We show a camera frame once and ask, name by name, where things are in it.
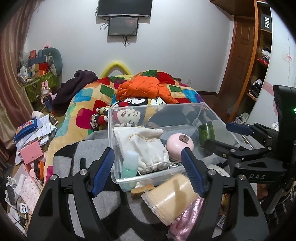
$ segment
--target orange jacket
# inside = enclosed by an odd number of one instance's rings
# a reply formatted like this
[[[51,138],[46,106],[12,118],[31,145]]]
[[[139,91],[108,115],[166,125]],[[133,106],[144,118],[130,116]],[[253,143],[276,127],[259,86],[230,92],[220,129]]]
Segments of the orange jacket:
[[[150,98],[160,97],[167,104],[178,104],[164,84],[159,84],[155,77],[137,76],[133,80],[122,83],[116,93],[116,100],[126,98]]]

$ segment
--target curtain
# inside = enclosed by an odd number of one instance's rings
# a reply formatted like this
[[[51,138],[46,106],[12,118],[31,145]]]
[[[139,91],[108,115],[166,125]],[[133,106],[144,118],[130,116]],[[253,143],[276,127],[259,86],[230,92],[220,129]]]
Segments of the curtain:
[[[41,0],[27,0],[0,35],[0,159],[7,160],[14,149],[18,126],[33,112],[25,88],[18,82],[19,55],[25,44],[32,14]]]

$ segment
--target green storage box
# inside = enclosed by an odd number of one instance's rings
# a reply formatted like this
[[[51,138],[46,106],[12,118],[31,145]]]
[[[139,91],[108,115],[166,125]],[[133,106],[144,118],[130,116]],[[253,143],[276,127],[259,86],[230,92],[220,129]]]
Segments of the green storage box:
[[[51,71],[24,85],[28,98],[31,102],[41,99],[41,82],[45,82],[46,80],[48,81],[48,86],[50,87],[51,92],[53,89],[57,90],[57,78]]]

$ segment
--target pink round container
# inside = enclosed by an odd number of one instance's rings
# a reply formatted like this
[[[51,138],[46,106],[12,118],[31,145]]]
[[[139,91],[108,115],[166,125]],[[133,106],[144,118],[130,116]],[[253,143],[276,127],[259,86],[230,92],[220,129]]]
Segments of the pink round container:
[[[169,158],[172,161],[181,162],[181,151],[185,147],[189,147],[192,151],[194,144],[189,136],[182,133],[176,133],[168,138],[165,147],[168,151]]]

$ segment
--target metal screw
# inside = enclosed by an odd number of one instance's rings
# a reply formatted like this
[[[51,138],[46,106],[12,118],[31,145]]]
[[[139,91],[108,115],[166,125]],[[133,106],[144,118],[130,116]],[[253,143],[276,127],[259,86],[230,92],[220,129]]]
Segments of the metal screw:
[[[242,181],[244,181],[244,180],[246,179],[246,176],[243,175],[243,174],[240,174],[240,175],[239,175],[239,179],[242,180]]]
[[[82,169],[79,172],[80,175],[85,175],[86,173],[87,173],[87,170],[86,169]]]
[[[51,175],[51,176],[50,176],[50,179],[51,179],[52,181],[56,180],[56,179],[57,179],[57,175],[55,175],[55,174]]]
[[[216,175],[216,171],[214,169],[210,169],[207,171],[210,175]]]

